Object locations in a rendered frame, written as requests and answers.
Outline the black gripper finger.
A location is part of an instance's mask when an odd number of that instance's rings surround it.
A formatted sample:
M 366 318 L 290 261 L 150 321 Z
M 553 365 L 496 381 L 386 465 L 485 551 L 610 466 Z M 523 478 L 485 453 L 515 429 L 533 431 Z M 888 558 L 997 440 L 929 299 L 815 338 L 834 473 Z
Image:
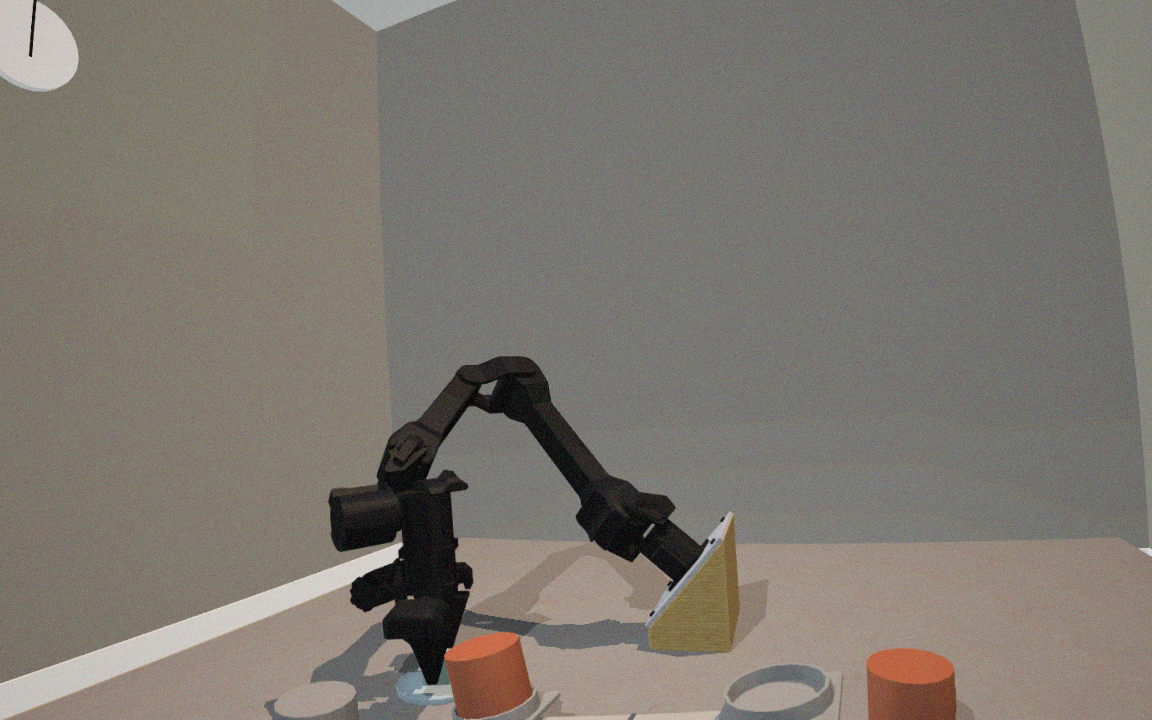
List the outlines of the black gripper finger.
M 447 650 L 449 650 L 449 647 L 454 647 L 454 638 L 456 638 L 456 635 L 460 630 L 462 615 L 463 612 L 465 612 L 467 607 L 468 596 L 470 596 L 470 591 L 458 591 L 458 593 L 454 596 L 454 598 L 449 597 L 447 598 L 447 600 L 445 600 L 445 602 L 448 602 L 448 605 L 450 606 L 450 623 L 453 623 L 450 641 Z
M 419 661 L 422 676 L 429 685 L 438 684 L 440 673 L 442 673 L 444 653 L 447 650 L 450 632 L 450 623 L 447 632 L 439 638 L 403 639 L 411 644 L 417 661 Z

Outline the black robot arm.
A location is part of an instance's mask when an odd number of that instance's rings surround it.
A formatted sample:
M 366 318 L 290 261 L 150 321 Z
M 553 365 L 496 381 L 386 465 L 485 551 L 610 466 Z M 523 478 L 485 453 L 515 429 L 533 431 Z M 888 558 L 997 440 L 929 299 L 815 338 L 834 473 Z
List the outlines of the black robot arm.
M 492 395 L 477 393 L 482 384 L 493 381 L 497 386 Z M 628 562 L 643 553 L 675 579 L 668 591 L 698 561 L 708 539 L 703 544 L 692 541 L 668 520 L 676 509 L 668 497 L 637 492 L 630 482 L 611 477 L 550 402 L 550 386 L 541 369 L 524 356 L 499 356 L 461 366 L 419 420 L 407 420 L 391 435 L 378 469 L 378 484 L 329 491 L 329 535 L 339 552 L 396 541 L 401 529 L 407 541 L 453 533 L 450 492 L 465 491 L 467 483 L 449 470 L 438 478 L 426 477 L 445 435 L 473 406 L 526 425 L 579 495 L 582 507 L 576 520 L 590 541 Z M 655 526 L 644 538 L 652 523 Z M 357 577 L 349 602 L 369 612 L 381 602 L 408 600 L 404 583 L 404 560 L 396 559 Z

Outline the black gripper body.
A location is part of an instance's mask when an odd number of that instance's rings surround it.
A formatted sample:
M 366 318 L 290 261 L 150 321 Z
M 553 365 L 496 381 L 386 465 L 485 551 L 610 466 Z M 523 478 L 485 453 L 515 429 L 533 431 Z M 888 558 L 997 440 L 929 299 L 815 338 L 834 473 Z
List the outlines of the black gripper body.
M 458 538 L 450 536 L 407 541 L 402 538 L 399 560 L 404 559 L 407 596 L 415 600 L 399 600 L 382 619 L 382 635 L 387 641 L 439 638 L 450 626 L 450 606 L 447 598 L 458 593 L 458 585 L 473 584 L 472 568 L 456 562 L 454 550 Z

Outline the pale green translucent cube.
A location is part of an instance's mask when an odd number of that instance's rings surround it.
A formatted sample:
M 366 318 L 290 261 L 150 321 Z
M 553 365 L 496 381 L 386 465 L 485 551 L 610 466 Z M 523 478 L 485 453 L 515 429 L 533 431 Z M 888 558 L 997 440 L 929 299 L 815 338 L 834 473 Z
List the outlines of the pale green translucent cube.
M 448 674 L 447 667 L 445 667 L 445 661 L 444 661 L 442 673 L 440 673 L 440 676 L 438 679 L 438 684 L 433 684 L 433 685 L 449 685 L 449 684 L 450 684 L 450 679 L 449 679 L 449 674 Z M 424 676 L 422 676 L 422 685 L 429 685 L 429 683 L 425 682 Z

